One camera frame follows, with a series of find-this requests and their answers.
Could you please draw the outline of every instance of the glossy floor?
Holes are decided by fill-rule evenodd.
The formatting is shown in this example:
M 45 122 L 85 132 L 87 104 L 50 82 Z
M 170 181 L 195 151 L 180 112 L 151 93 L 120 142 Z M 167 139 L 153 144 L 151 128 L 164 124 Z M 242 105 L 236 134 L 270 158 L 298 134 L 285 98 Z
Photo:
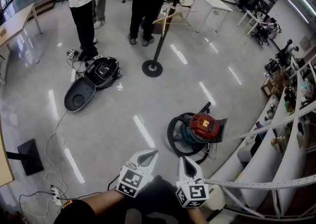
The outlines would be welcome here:
M 159 150 L 154 175 L 160 174 L 175 184 L 178 158 L 167 142 L 167 126 L 173 117 L 198 112 L 211 101 L 211 115 L 228 118 L 228 122 L 216 159 L 208 158 L 201 164 L 204 177 L 209 178 L 236 149 L 240 143 L 236 137 L 253 126 L 267 102 L 260 87 L 265 80 L 264 65 L 274 57 L 276 48 L 259 47 L 247 37 L 246 23 L 237 27 L 242 14 L 234 6 L 230 5 L 234 12 L 219 33 L 214 27 L 223 15 L 213 13 L 198 34 L 195 29 L 208 6 L 197 1 L 188 18 L 192 25 L 171 26 L 167 34 L 159 57 L 163 74 L 149 78 L 141 67 L 145 60 L 153 58 L 159 36 L 149 47 L 142 47 L 140 39 L 131 46 L 127 40 L 131 1 L 121 1 L 107 0 L 107 24 L 96 30 L 95 36 L 99 39 L 99 52 L 119 60 L 123 77 L 111 88 L 98 91 L 82 111 L 65 115 L 58 127 L 66 138 L 64 145 L 54 139 L 48 143 L 47 155 L 62 173 L 68 198 L 106 190 L 133 153 L 152 147 Z M 64 96 L 71 85 L 72 71 L 66 53 L 72 48 L 79 49 L 67 2 L 56 4 L 39 17 L 39 22 L 42 35 L 37 34 L 33 20 L 26 29 L 37 41 L 42 54 L 40 63 L 32 64 L 29 54 L 16 47 L 10 56 L 7 84 L 0 89 L 7 151 L 16 152 L 17 146 L 34 138 L 45 168 L 26 177 L 21 162 L 10 160 L 15 181 L 3 186 L 0 192 L 2 201 L 12 208 L 17 206 L 20 194 L 49 190 L 45 173 L 56 170 L 47 160 L 44 148 L 66 112 Z M 143 129 L 135 121 L 142 122 L 150 137 L 142 134 Z M 62 143 L 62 136 L 57 137 Z M 48 179 L 56 180 L 53 174 L 48 174 Z M 22 203 L 27 211 L 43 216 L 48 198 L 49 195 L 22 198 Z M 51 203 L 46 219 L 29 214 L 26 217 L 31 223 L 52 223 L 57 209 Z

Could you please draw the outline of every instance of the white cable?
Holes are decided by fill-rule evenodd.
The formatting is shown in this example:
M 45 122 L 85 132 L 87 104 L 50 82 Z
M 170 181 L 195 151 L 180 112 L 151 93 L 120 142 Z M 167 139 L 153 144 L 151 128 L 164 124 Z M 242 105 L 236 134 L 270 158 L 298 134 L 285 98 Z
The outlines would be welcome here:
M 64 118 L 64 116 L 66 115 L 67 112 L 68 112 L 68 111 L 66 111 L 66 112 L 64 113 L 64 115 L 61 117 L 61 119 L 60 119 L 59 122 L 57 123 L 57 125 L 56 125 L 56 127 L 55 127 L 55 130 L 54 130 L 54 133 L 51 134 L 50 137 L 48 138 L 48 140 L 47 140 L 47 142 L 46 142 L 46 144 L 45 144 L 45 149 L 44 149 L 44 153 L 45 153 L 46 158 L 48 159 L 48 161 L 50 162 L 50 164 L 51 164 L 51 165 L 58 171 L 58 173 L 59 173 L 59 175 L 58 175 L 58 174 L 57 174 L 56 172 L 54 172 L 54 171 L 49 171 L 49 172 L 47 172 L 47 173 L 45 174 L 44 179 L 45 179 L 50 185 L 53 185 L 53 186 L 57 187 L 58 189 L 60 189 L 60 186 L 61 186 L 61 185 L 64 185 L 64 186 L 65 186 L 65 190 L 62 191 L 62 193 L 60 194 L 60 196 L 64 195 L 64 193 L 67 191 L 67 186 L 66 186 L 66 184 L 65 184 L 64 181 L 63 181 L 63 176 L 62 176 L 60 170 L 53 164 L 53 162 L 52 162 L 52 161 L 50 160 L 50 158 L 48 157 L 47 152 L 46 152 L 46 149 L 47 149 L 47 145 L 48 145 L 50 139 L 51 139 L 53 136 L 54 136 L 55 141 L 57 142 L 57 144 L 60 144 L 60 142 L 59 142 L 59 141 L 57 140 L 57 138 L 56 138 L 56 134 L 61 134 L 61 135 L 62 135 L 62 137 L 63 137 L 63 142 L 61 143 L 61 145 L 62 145 L 62 146 L 65 145 L 65 143 L 66 143 L 66 138 L 65 138 L 65 136 L 64 136 L 62 133 L 57 132 L 56 130 L 57 130 L 57 128 L 58 128 L 60 122 L 62 121 L 62 119 Z M 55 184 L 53 184 L 52 182 L 48 181 L 47 175 L 50 174 L 50 173 L 55 174 L 55 175 L 58 177 L 58 179 L 60 180 L 60 184 L 59 184 L 59 185 L 55 185 Z M 35 217 L 35 218 L 37 218 L 37 219 L 40 219 L 40 218 L 44 218 L 44 219 L 45 219 L 45 218 L 47 217 L 47 213 L 48 213 L 48 211 L 49 211 L 49 202 L 50 202 L 50 201 L 53 201 L 53 202 L 55 203 L 55 201 L 52 200 L 52 199 L 49 199 L 49 200 L 47 201 L 47 210 L 46 210 L 46 212 L 45 212 L 45 216 L 37 216 L 37 215 L 35 215 L 35 214 L 30 213 L 30 212 L 29 212 L 27 209 L 25 209 L 24 207 L 21 206 L 21 208 L 23 208 L 23 210 L 24 210 L 25 212 L 27 212 L 29 215 L 31 215 L 31 216 L 33 216 L 33 217 Z

